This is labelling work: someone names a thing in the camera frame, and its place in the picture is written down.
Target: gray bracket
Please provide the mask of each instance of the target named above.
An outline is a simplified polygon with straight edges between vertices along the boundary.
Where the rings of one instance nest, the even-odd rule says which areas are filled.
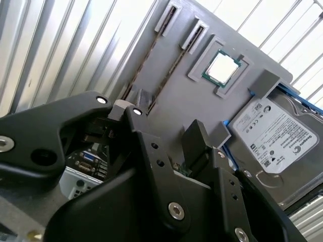
[[[230,81],[225,87],[216,87],[214,93],[221,97],[227,98],[227,96],[235,89],[237,84],[244,78],[253,62],[246,56],[237,52],[233,47],[227,45],[223,40],[218,38],[216,35],[212,35],[209,44],[206,46],[204,52],[199,57],[193,68],[188,73],[188,77],[193,81],[199,82],[201,80],[206,80],[202,73],[205,71],[207,65],[211,62],[214,55],[218,50],[222,50],[227,53],[230,57],[240,60],[240,68],[233,74]]]
[[[231,133],[224,123],[220,122],[216,125],[209,137],[211,144],[219,149],[231,138]]]
[[[160,31],[160,29],[161,29],[161,28],[162,28],[162,26],[163,26],[164,21],[166,20],[166,18],[167,18],[167,16],[168,16],[168,14],[170,13],[170,11],[171,11],[171,9],[172,9],[172,8],[175,8],[175,9],[176,9],[176,11],[175,11],[175,13],[173,14],[173,16],[171,16],[171,20],[169,21],[169,23],[167,24],[166,29],[165,29],[165,30],[163,31],[163,33],[162,33],[162,36],[164,36],[164,37],[166,37],[166,36],[167,36],[167,34],[169,33],[170,29],[171,29],[171,28],[172,28],[172,26],[174,25],[174,23],[175,23],[175,21],[176,21],[177,17],[179,16],[180,11],[182,10],[181,1],[180,1],[180,0],[171,0],[171,1],[168,3],[168,5],[167,5],[167,7],[166,7],[165,11],[163,12],[163,14],[162,14],[162,16],[161,16],[160,20],[158,21],[158,23],[157,23],[157,25],[156,25],[156,27],[155,27],[155,31],[156,31],[156,32],[159,32],[159,31]]]

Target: white sticker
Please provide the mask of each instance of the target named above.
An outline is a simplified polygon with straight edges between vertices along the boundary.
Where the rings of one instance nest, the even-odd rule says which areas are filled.
[[[318,141],[316,134],[266,98],[250,102],[233,128],[267,173],[281,173]]]

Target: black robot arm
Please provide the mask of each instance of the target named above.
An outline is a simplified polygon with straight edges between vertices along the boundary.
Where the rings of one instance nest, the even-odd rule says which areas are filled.
[[[194,179],[173,171],[144,108],[112,105],[96,92],[7,115],[0,135],[0,206],[22,217],[0,222],[22,236],[45,242],[306,241],[252,174],[229,168],[197,120],[182,138]],[[56,202],[66,157],[93,143],[109,147],[108,179]]]

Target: corrugated metal wall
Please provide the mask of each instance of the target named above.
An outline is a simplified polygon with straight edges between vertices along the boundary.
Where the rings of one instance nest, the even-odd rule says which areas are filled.
[[[85,90],[109,97],[157,1],[1,0],[0,116]],[[318,0],[198,2],[290,71],[301,96],[323,107]]]
[[[1,0],[0,116],[86,90],[109,96],[154,4]]]

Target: gray 3d-printed board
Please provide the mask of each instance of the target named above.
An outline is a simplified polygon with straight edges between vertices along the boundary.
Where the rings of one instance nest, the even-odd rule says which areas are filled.
[[[321,116],[276,89],[230,122],[227,146],[286,209],[323,182],[322,126]]]
[[[166,27],[167,35],[160,35],[149,52],[158,35],[155,31],[157,24],[160,24],[162,16],[165,18],[164,12],[170,10],[170,5],[180,11],[172,13],[176,19],[174,21],[171,19],[170,27],[169,25]],[[163,139],[169,155],[177,163],[184,161],[181,146],[183,129],[196,118],[205,124],[209,134],[216,136],[213,130],[217,125],[223,120],[232,119],[251,99],[248,88],[257,81],[260,82],[260,86],[261,83],[268,81],[261,74],[268,71],[277,76],[278,81],[290,83],[292,80],[289,72],[197,2],[160,1],[120,76],[123,82],[120,81],[116,85],[112,98],[120,97],[125,85],[135,75],[137,77],[132,89],[144,89],[154,94],[182,53],[183,43],[192,36],[192,31],[196,30],[197,19],[203,23],[201,25],[204,29],[199,32],[202,39],[197,38],[196,44],[179,61],[148,116],[152,131]],[[234,88],[231,87],[230,93],[225,98],[214,93],[214,89],[218,87],[209,80],[201,78],[196,82],[188,77],[195,64],[198,61],[202,62],[200,57],[215,36],[226,51],[231,51],[230,54],[234,55],[234,58],[243,56],[242,60],[253,63],[248,65],[243,78]],[[147,60],[138,71],[148,53]]]

